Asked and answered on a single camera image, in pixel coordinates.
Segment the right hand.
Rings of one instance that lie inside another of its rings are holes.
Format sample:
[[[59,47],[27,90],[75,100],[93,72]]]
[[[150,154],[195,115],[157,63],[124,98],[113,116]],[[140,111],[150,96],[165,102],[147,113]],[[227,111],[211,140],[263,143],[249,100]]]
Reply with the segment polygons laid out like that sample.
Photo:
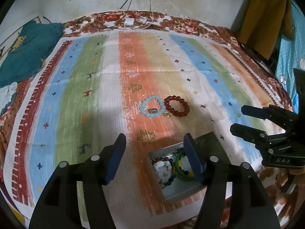
[[[304,168],[279,169],[276,186],[281,192],[290,194],[296,186],[304,187]]]

